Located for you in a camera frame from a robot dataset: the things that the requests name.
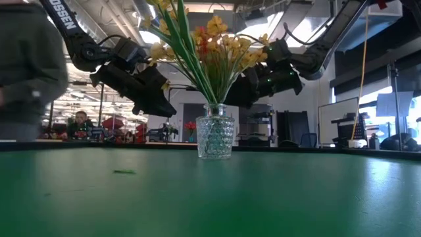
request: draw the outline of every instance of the desk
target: desk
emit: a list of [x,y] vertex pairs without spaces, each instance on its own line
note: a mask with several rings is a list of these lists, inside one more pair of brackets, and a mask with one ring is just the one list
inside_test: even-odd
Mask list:
[[[120,169],[136,173],[113,172]],[[2,236],[421,233],[417,161],[249,151],[202,161],[195,150],[111,147],[8,151],[0,153],[0,187]]]

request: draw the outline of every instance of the small debris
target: small debris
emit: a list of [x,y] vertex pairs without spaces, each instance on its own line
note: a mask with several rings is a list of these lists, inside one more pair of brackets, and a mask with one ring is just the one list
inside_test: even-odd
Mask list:
[[115,174],[135,174],[134,170],[114,170]]

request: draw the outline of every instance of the chair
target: chair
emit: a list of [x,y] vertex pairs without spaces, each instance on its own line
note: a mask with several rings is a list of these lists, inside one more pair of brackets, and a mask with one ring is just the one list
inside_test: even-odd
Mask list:
[[299,146],[298,146],[298,144],[296,144],[293,141],[284,140],[284,141],[282,141],[282,142],[280,142],[278,144],[278,147],[282,147],[282,148],[291,148],[291,147],[298,148]]
[[317,134],[306,133],[301,135],[300,147],[315,148],[317,145]]

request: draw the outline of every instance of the sleeve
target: sleeve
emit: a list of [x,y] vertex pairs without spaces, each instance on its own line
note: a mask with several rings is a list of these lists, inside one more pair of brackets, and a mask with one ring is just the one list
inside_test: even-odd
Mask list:
[[23,101],[46,105],[67,89],[68,75],[63,43],[57,29],[49,22],[34,30],[33,37],[22,42],[32,78],[2,89],[5,104]]

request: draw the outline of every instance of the yellow cable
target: yellow cable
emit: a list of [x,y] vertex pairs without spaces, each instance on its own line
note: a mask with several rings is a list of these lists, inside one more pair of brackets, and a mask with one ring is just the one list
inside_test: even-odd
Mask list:
[[355,128],[357,127],[357,120],[358,120],[358,117],[359,117],[359,110],[360,110],[360,99],[361,99],[361,96],[362,96],[362,85],[364,85],[364,75],[365,75],[365,72],[366,72],[367,33],[368,33],[368,11],[366,13],[366,38],[364,40],[364,52],[362,54],[362,72],[361,72],[360,95],[358,96],[357,112],[355,113],[353,135],[351,136],[351,140],[354,140]]

